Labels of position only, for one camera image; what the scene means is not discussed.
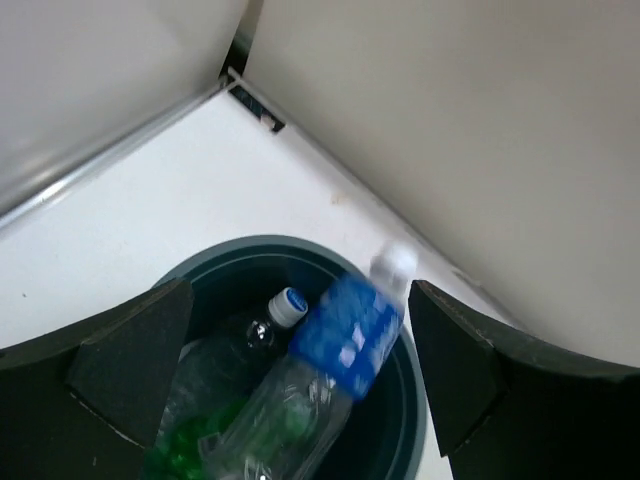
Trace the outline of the green plastic soda bottle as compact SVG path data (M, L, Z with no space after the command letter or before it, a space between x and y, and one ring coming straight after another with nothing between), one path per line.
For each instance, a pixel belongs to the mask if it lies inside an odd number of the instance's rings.
M143 479L288 479L318 409L300 394L256 402L240 397L192 416L160 436Z

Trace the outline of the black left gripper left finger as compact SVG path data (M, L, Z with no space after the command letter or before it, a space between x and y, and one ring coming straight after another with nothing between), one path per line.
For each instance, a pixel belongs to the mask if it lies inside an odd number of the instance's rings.
M2 349L2 478L137 478L193 301L190 282L174 279Z

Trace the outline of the clear bottle blue Pocari label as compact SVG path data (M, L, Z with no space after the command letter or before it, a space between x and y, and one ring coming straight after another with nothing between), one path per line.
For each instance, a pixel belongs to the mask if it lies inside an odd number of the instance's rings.
M201 440L208 479L309 479L363 400L399 336L419 263L385 244L367 275L336 279L216 440Z

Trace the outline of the clear unlabelled plastic bottle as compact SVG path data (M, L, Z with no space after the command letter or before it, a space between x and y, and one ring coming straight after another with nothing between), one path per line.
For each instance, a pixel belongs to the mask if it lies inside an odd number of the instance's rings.
M158 429L156 445L187 420L208 416L248 394L281 355L282 342L212 335L191 343L179 360Z

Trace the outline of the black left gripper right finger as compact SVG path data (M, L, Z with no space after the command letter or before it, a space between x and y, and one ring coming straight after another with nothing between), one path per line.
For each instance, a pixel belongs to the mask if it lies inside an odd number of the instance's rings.
M540 340L412 283L439 452L457 479L635 479L639 371Z

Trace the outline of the clear bottle with blue label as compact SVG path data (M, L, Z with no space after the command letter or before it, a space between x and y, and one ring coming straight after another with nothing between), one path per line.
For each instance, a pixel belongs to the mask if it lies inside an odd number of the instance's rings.
M308 302L298 289L286 287L281 290L264 307L243 319L241 332L245 352L251 359L279 356L308 309Z

